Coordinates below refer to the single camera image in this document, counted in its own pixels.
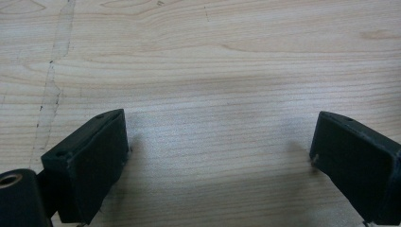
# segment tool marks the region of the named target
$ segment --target scratch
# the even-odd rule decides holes
[[[207,10],[206,10],[206,7],[204,7],[204,12],[206,13],[206,19],[207,19],[207,22],[209,22],[209,16],[207,15]]]
[[[55,81],[55,65],[57,60],[64,58],[68,54],[75,4],[76,0],[68,0],[67,4],[60,11],[51,60],[44,85],[44,96],[36,125],[35,142],[29,160],[29,168],[32,166],[34,155],[43,154],[49,141],[52,123],[59,108],[61,90]]]

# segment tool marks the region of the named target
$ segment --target wood grain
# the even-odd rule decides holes
[[[0,171],[124,108],[133,154],[91,226],[363,226],[307,154],[321,110],[401,142],[400,10],[1,1]]]

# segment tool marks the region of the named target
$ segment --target wooden surface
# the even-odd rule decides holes
[[[321,110],[401,142],[400,11],[1,1],[0,171],[124,108],[133,154],[91,226],[362,226],[308,150]]]

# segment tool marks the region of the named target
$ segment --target black plastic part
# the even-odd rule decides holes
[[[0,175],[0,226],[52,226],[34,171],[15,169]]]
[[[400,224],[401,145],[354,119],[321,112],[310,158],[365,221]]]
[[[95,116],[62,140],[42,156],[42,182],[55,185],[45,192],[47,213],[56,208],[64,223],[89,224],[119,179],[128,151],[122,109]]]

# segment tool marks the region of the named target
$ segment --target table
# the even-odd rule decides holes
[[[133,153],[91,226],[363,226],[308,150],[319,111],[401,142],[400,11],[2,1],[0,171],[41,171],[64,137],[124,108]]]

